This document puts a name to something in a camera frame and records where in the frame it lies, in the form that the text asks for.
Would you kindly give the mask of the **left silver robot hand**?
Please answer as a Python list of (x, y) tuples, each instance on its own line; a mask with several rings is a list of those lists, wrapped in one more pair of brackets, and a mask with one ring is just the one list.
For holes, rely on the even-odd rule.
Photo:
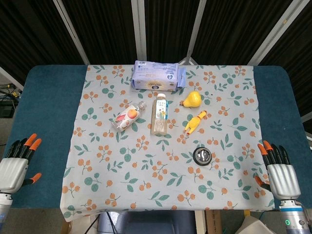
[(13, 194), (21, 187), (36, 183), (42, 176), (35, 174), (32, 178), (25, 178), (30, 161), (42, 142), (33, 133), (28, 138), (16, 140), (9, 147), (5, 157), (0, 162), (0, 192)]

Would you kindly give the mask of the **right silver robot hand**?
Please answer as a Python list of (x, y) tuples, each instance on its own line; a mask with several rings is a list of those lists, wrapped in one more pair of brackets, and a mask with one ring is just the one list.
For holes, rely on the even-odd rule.
[(295, 200), (301, 191), (294, 167), (291, 165), (288, 153), (283, 146), (276, 146), (264, 140), (258, 144), (264, 165), (267, 169), (269, 183), (259, 176), (254, 176), (259, 187), (270, 191), (279, 200)]

